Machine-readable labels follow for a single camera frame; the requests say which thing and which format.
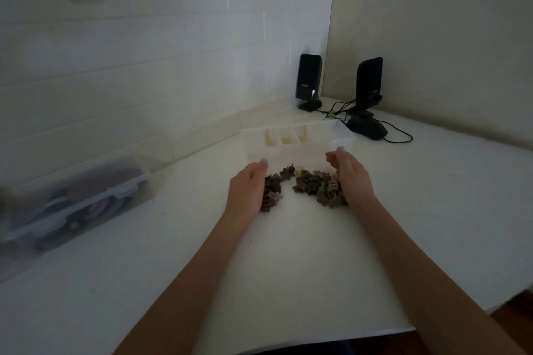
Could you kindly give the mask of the person's right hand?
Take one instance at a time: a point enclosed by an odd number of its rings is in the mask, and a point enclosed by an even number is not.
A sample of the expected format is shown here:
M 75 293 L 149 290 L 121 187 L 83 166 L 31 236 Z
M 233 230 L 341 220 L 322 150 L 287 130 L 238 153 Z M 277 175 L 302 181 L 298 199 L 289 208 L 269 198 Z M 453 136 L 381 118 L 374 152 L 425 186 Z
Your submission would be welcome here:
M 342 169 L 337 177 L 350 209 L 357 214 L 379 204 L 363 164 L 343 147 L 329 152 L 343 152 Z

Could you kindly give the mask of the person's left hand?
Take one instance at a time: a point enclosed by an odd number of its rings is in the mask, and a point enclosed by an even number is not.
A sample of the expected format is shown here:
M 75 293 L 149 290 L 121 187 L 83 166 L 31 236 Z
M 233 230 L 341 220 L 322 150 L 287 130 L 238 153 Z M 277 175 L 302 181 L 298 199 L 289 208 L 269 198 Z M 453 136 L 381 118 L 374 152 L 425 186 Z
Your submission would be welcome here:
M 246 167 L 231 178 L 223 216 L 250 222 L 261 209 L 265 184 L 249 184 Z

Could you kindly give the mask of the pile of dark small pieces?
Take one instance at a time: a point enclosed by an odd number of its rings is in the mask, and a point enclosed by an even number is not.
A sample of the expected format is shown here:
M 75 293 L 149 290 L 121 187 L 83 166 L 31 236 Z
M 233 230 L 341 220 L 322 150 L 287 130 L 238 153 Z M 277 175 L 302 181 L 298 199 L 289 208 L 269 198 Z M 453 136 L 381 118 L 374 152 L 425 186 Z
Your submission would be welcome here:
M 314 196 L 322 206 L 333 209 L 348 205 L 337 172 L 309 171 L 292 164 L 283 168 L 279 173 L 272 173 L 265 177 L 261 212 L 268 213 L 277 206 L 283 197 L 282 183 L 291 180 L 295 181 L 292 186 L 295 193 Z

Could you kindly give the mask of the person's right forearm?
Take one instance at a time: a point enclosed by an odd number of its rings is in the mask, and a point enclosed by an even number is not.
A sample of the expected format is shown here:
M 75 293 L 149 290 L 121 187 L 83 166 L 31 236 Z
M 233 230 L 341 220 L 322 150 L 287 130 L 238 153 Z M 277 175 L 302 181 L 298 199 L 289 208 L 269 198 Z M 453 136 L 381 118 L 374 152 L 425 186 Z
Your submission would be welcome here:
M 350 202 L 394 290 L 433 355 L 526 355 L 408 236 L 375 196 Z

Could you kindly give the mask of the person's left forearm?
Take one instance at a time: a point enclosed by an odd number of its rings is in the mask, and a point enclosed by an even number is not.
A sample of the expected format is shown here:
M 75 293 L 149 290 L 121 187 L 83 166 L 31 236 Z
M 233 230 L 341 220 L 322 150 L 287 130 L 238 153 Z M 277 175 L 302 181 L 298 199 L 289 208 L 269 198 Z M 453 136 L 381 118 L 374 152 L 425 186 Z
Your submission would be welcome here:
M 230 260 L 258 214 L 225 210 L 196 254 L 112 355 L 191 355 Z

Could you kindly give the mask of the clear compartment organizer box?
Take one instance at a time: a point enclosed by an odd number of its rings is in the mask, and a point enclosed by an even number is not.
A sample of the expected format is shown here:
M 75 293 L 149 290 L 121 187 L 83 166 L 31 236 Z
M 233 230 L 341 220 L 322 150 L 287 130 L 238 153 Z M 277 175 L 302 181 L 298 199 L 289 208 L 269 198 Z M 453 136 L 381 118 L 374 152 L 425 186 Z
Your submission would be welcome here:
M 263 137 L 265 129 L 269 129 L 271 136 L 276 137 L 275 147 L 265 145 Z M 337 147 L 347 148 L 357 139 L 356 134 L 339 120 L 242 129 L 239 134 L 247 161 L 258 162 L 265 158 L 272 167 L 290 163 L 303 166 L 321 163 L 325 152 L 336 150 Z M 283 145 L 280 141 L 282 136 L 293 136 L 298 142 Z

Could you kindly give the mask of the black speaker with stand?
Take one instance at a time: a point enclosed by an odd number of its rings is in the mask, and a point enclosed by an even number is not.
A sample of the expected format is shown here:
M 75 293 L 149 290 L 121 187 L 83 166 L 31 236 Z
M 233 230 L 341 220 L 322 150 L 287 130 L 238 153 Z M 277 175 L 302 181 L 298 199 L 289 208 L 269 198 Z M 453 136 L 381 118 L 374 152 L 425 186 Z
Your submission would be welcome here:
M 378 105 L 381 95 L 383 58 L 376 57 L 359 64 L 356 71 L 355 105 L 348 109 L 346 127 L 354 133 L 371 140 L 382 140 L 388 134 L 374 114 L 368 111 Z

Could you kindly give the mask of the black desktop speaker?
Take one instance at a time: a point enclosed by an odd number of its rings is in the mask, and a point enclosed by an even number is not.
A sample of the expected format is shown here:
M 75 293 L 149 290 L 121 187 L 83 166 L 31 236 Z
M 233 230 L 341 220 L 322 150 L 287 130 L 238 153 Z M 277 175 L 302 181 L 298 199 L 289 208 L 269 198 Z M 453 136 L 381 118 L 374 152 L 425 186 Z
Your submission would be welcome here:
M 295 97 L 303 101 L 298 109 L 313 112 L 322 107 L 319 99 L 319 87 L 323 60 L 319 55 L 302 54 L 298 63 Z

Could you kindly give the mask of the colourful rolls in storage box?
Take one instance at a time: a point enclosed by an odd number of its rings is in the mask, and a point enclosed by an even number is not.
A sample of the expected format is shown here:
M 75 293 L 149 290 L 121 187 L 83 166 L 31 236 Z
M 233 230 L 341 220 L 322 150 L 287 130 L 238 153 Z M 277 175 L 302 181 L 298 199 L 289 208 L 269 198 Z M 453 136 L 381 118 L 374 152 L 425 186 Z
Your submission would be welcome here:
M 47 231 L 38 233 L 36 248 L 40 251 L 54 249 L 99 222 L 109 220 L 145 193 L 148 184 L 149 176 L 145 171 L 129 167 L 88 177 L 56 191 L 30 222 L 37 225 L 51 222 Z

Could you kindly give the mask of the clear plastic storage box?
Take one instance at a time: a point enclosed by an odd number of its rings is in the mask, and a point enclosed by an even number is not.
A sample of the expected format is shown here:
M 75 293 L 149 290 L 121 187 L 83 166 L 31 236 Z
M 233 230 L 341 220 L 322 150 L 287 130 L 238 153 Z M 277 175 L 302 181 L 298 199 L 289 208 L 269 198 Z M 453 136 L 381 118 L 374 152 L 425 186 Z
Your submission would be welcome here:
M 131 156 L 11 191 L 0 187 L 0 285 L 153 196 L 150 170 Z

